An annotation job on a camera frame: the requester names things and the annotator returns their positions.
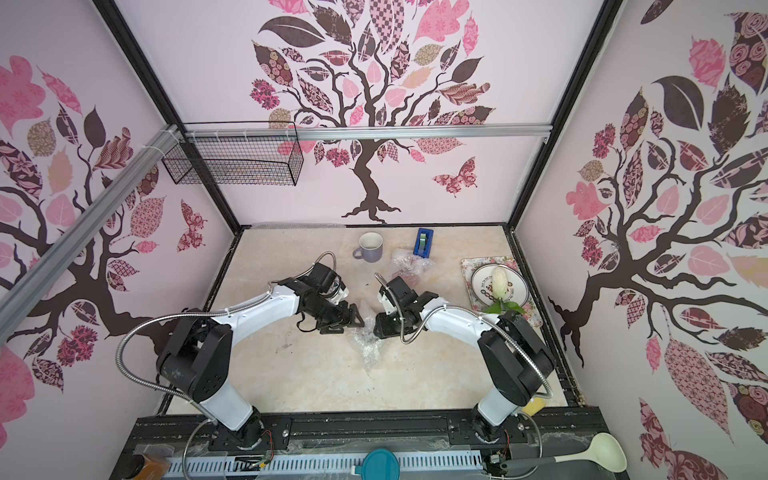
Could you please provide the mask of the blue tape dispenser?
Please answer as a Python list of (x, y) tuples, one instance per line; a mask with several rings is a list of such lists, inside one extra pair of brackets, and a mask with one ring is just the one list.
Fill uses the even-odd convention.
[(413, 254), (421, 258), (429, 258), (434, 231), (428, 228), (419, 228), (414, 243)]

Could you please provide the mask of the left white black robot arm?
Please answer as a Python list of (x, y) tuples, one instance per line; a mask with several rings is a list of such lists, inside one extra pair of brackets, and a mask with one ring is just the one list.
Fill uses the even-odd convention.
[(241, 449), (256, 446), (263, 435), (261, 414), (229, 380), (233, 348), (272, 323), (298, 315), (311, 317), (321, 334), (340, 334), (364, 326), (356, 305), (342, 288), (326, 298), (298, 280), (221, 313), (194, 312), (178, 321), (156, 367), (159, 375), (215, 420), (218, 430)]

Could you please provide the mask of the red mug black handle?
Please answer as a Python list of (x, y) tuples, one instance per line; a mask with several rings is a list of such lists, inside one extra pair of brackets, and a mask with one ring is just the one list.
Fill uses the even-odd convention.
[(428, 266), (423, 262), (403, 265), (398, 270), (398, 275), (410, 286), (416, 286), (422, 280)]

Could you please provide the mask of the clear bubble wrap sheet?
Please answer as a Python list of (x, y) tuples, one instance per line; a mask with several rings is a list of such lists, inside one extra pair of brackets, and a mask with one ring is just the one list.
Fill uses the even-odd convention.
[(370, 373), (382, 358), (382, 341), (374, 334), (374, 325), (365, 323), (362, 327), (353, 328), (352, 340), (360, 354), (364, 370)]
[(413, 254), (410, 250), (395, 249), (391, 254), (390, 279), (400, 277), (412, 288), (416, 287), (435, 263), (429, 258)]

